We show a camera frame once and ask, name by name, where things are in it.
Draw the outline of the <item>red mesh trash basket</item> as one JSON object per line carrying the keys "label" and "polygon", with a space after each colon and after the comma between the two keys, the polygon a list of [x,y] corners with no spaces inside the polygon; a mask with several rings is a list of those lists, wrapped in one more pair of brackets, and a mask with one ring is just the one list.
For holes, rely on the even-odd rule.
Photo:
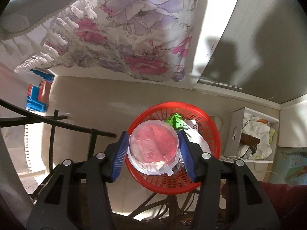
{"label": "red mesh trash basket", "polygon": [[183,130],[191,143],[219,158],[221,140],[215,122],[198,107],[165,102],[143,111],[131,123],[130,145],[125,158],[130,174],[144,188],[177,195],[200,186],[187,175],[180,152]]}

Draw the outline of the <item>green drink carton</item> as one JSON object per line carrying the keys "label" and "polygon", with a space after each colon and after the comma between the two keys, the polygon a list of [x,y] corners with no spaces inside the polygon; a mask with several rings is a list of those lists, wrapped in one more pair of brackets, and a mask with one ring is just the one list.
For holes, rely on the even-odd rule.
{"label": "green drink carton", "polygon": [[175,130],[190,129],[190,126],[183,120],[180,114],[175,113],[165,120],[167,124],[172,126]]}

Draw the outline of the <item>white cardboard storage box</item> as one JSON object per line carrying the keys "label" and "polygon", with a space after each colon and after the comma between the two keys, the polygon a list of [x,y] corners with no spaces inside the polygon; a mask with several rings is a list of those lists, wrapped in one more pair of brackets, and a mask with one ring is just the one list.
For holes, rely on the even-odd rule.
{"label": "white cardboard storage box", "polygon": [[229,136],[223,156],[241,158],[250,163],[272,163],[279,129],[279,119],[250,108],[232,112]]}

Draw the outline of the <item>floral plastic-wrapped mattress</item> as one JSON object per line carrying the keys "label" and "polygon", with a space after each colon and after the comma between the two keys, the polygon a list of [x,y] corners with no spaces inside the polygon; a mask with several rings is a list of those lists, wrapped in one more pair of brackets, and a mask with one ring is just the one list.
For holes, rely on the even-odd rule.
{"label": "floral plastic-wrapped mattress", "polygon": [[198,0],[78,0],[59,14],[42,52],[16,72],[102,67],[138,80],[185,78]]}

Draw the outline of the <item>light blue tablecloth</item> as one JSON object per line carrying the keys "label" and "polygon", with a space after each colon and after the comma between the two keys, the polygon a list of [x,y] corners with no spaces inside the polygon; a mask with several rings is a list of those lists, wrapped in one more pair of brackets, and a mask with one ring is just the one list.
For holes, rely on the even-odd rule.
{"label": "light blue tablecloth", "polygon": [[1,14],[1,39],[25,35],[77,0],[10,0]]}

